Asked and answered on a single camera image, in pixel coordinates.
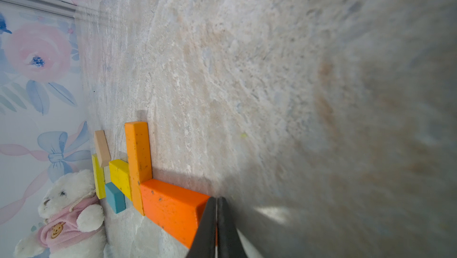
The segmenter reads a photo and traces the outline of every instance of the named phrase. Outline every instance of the orange wooden block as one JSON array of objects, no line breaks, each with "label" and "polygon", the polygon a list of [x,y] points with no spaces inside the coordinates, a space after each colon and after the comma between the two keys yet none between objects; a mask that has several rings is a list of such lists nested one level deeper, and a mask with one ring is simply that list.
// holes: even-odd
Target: orange wooden block
[{"label": "orange wooden block", "polygon": [[190,248],[210,197],[154,179],[140,188],[146,216]]},{"label": "orange wooden block", "polygon": [[141,215],[144,215],[140,184],[152,179],[151,151],[147,122],[125,124],[127,156],[129,157],[130,186],[132,202]]}]

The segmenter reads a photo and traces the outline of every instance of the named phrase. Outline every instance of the stuffed animal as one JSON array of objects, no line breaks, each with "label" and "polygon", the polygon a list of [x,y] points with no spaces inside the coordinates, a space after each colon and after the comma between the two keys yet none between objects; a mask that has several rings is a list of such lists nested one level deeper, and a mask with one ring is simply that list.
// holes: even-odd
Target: stuffed animal
[{"label": "stuffed animal", "polygon": [[46,225],[23,238],[16,258],[30,258],[49,248],[49,258],[103,258],[106,244],[103,208],[89,170],[60,177],[48,190],[38,213]]}]

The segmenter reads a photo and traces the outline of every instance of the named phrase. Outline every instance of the stack of blocks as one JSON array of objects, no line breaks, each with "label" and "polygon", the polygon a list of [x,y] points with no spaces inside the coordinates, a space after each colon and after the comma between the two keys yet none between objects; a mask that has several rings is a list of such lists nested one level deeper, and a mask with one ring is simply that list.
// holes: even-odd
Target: stack of blocks
[{"label": "stack of blocks", "polygon": [[[98,134],[94,135],[94,140],[98,158],[97,155],[92,155],[92,163],[98,198],[106,197],[115,213],[126,208],[125,197],[129,198],[141,215],[146,215],[190,248],[209,196],[152,179],[149,130],[146,122],[125,124],[129,163],[122,160],[111,161],[109,157],[109,163],[106,164],[109,151],[106,154],[108,144],[105,134],[102,130],[96,132]],[[103,164],[109,165],[111,173],[111,182],[107,184]]]}]

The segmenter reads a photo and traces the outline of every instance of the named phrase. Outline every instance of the drawstring cord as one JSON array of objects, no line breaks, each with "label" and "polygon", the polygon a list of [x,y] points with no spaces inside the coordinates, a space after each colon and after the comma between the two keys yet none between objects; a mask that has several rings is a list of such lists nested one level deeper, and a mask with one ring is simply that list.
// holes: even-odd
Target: drawstring cord
[{"label": "drawstring cord", "polygon": [[[96,190],[93,190],[91,192],[89,192],[88,194],[86,194],[85,196],[83,196],[82,198],[78,199],[77,201],[75,201],[71,206],[70,206],[70,209],[69,209],[69,212],[73,212],[73,208],[75,208],[75,206],[78,205],[78,203],[80,203],[81,201],[83,201],[83,199],[86,199],[86,198],[91,198],[95,195],[96,193]],[[48,224],[48,219],[45,219],[44,220],[44,224]]]}]

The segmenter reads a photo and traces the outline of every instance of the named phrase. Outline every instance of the blue bow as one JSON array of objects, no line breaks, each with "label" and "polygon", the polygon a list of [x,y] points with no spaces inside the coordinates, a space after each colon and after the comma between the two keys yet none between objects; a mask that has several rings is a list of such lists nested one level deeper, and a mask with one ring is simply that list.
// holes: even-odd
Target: blue bow
[{"label": "blue bow", "polygon": [[84,126],[76,140],[65,150],[67,139],[67,132],[60,131],[46,132],[38,136],[38,145],[49,153],[48,158],[51,165],[48,168],[48,176],[52,182],[57,181],[59,177],[65,174],[73,172],[73,169],[67,162],[90,159],[89,150],[76,151],[71,155],[64,157],[65,153],[75,150],[89,140],[87,122],[84,122]]}]

